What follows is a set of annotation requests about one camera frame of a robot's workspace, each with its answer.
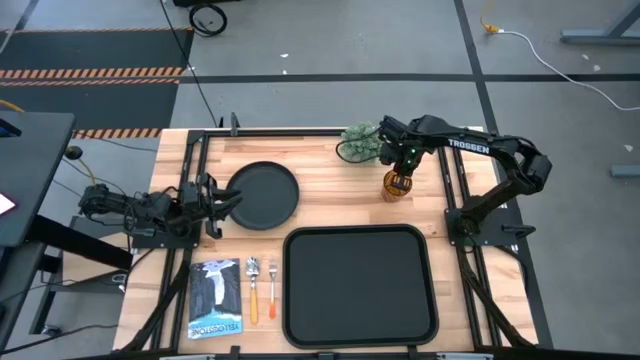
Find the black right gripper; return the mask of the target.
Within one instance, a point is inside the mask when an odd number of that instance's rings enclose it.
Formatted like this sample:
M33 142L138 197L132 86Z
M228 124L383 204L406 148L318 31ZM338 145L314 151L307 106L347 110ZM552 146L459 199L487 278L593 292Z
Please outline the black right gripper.
M388 191L407 194L411 191L411 178L419 166L419 150L402 143L383 143L380 148L379 161L383 165L393 166L388 175Z

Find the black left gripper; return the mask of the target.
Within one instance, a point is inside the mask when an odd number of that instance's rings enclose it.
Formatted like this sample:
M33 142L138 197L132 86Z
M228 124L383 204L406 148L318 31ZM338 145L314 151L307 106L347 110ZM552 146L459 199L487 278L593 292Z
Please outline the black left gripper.
M210 214L208 201L211 201ZM183 182L181 184L181 224L191 225L196 221L207 219L205 232L213 239L221 239L223 231L218 222L224 221L233 209L242 201L241 191L235 189L221 189L217 181L209 173L199 178L199 183Z

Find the amber plastic cup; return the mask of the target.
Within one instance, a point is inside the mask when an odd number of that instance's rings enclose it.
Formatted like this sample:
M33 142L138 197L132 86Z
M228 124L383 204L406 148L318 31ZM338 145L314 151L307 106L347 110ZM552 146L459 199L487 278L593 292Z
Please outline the amber plastic cup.
M389 173L390 173L390 172L395 172L395 171L394 171L394 170L390 170L389 172L387 172L387 173L384 175L384 178L383 178L383 185L382 185L382 190L381 190L381 195L382 195L383 199L384 199L386 202L398 202L398 201L400 201L403 197L405 197L409 192L408 192L407 194L404 194L401 190L400 190L400 192L399 192L399 193L390 193L390 192L388 191L388 175L389 175Z

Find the round black plate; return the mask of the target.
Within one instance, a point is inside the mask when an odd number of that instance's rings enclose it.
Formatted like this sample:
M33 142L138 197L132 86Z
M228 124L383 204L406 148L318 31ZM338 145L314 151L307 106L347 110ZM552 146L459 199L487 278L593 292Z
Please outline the round black plate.
M230 178L227 188L239 190L242 197L231 218L249 230L269 230L282 225L294 214L300 198L294 174L271 161L242 167Z

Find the fork with orange handle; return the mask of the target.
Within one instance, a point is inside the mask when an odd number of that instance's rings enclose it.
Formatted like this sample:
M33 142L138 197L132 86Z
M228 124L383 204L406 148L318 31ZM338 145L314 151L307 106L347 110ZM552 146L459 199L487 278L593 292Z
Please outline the fork with orange handle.
M270 276L270 307L269 307L269 318L275 319L277 310L276 310L276 278L277 278L278 266L275 261L271 261L269 263L268 273Z

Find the black square tray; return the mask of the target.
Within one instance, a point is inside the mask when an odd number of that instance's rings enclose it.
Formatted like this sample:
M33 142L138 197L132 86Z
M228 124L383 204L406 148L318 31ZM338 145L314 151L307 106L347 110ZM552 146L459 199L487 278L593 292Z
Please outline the black square tray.
M439 331L427 243L409 224L292 231L281 301L282 332L298 349L423 345Z

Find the small green artificial plant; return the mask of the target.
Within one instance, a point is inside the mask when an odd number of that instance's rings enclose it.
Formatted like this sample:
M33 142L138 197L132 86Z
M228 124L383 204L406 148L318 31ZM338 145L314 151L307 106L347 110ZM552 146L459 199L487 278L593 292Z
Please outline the small green artificial plant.
M382 145L378 132L379 128L371 123L348 127L341 133L340 144L336 147L339 156L354 164L376 160Z

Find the Yellowstone waterfall book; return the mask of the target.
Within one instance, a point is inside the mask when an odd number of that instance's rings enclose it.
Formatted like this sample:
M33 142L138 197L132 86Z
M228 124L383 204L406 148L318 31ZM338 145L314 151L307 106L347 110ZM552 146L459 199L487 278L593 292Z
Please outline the Yellowstone waterfall book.
M239 260L224 259L190 266L190 340L243 332Z

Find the black side desk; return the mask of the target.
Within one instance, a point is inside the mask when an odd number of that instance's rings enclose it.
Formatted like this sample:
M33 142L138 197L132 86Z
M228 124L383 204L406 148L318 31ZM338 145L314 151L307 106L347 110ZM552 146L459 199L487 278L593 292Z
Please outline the black side desk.
M0 247L28 240L75 126L71 113L0 111L0 120L21 131L0 138L0 195L15 207L0 214Z

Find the black mat with hazard stripes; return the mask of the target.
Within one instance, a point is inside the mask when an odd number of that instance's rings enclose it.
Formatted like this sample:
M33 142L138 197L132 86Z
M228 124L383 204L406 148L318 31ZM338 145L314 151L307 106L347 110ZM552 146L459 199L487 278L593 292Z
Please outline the black mat with hazard stripes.
M156 138L193 38L189 28L0 31L0 99L73 114L77 138Z

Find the grey desk leg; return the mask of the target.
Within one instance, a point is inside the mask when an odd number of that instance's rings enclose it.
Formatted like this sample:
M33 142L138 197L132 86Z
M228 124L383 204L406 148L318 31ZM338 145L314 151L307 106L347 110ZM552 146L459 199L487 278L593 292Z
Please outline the grey desk leg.
M629 35L629 28L640 19L640 0L626 10L607 28L566 29L560 41L565 44L640 46L640 32Z

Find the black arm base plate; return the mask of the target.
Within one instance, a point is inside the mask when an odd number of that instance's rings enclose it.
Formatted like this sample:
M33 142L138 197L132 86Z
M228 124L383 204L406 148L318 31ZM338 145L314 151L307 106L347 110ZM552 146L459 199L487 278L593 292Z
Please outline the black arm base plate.
M194 248L199 245L201 234L201 223L192 225L191 231L184 237L174 236L168 232L148 228L134 230L132 236L133 248L165 248L165 249L185 249Z
M494 210L480 225L480 233L468 235L463 232L458 222L458 209L444 211L448 237L453 245L464 246L508 246L515 245L516 239L524 236L528 226L513 222L511 212L507 208Z

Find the black aluminium table frame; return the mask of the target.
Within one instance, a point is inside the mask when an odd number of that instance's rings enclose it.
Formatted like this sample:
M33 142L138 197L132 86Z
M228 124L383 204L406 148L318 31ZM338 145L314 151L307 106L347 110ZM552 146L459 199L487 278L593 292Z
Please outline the black aluminium table frame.
M235 224L231 219L221 222L223 238L212 240L202 235L200 244L192 251L193 262L239 258L245 270L248 257L260 261L258 276L259 322L249 321L249 279L241 276L243 297L243 333L202 340L187 338L188 291L183 307L183 321L174 326L175 299L165 313L158 347L169 347L173 330L180 329L177 343L181 354L229 354L232 346L240 346L240 354L270 353L404 353L402 347L369 347L302 350L293 347L282 331L281 278L282 245L286 236L296 228L333 225L410 224L420 230L427 244L434 278L439 327L429 343L420 345L420 352L462 352L473 350L463 283L457 256L446 239L444 208L447 207L445 188L437 155L426 155L415 173L412 192L400 202L386 203L381 198L382 177L387 167L351 165L335 154L340 141L339 128L244 129L237 137L227 137L229 131L215 130L207 150L206 172L225 187L231 176L241 167L255 161L273 161L287 167L300 186L300 199L295 214L283 225L267 230L252 231ZM162 132L155 158L150 190L163 190L179 185L183 173L188 129L168 129ZM494 301L518 332L534 344L542 344L532 319L521 271L516 259L495 248L482 250L486 273ZM168 250L158 249L142 260L134 269L125 293L119 327L113 349L129 343L159 300L165 268L175 275L183 250L171 258ZM268 264L278 262L276 282L277 317L269 318L270 281Z

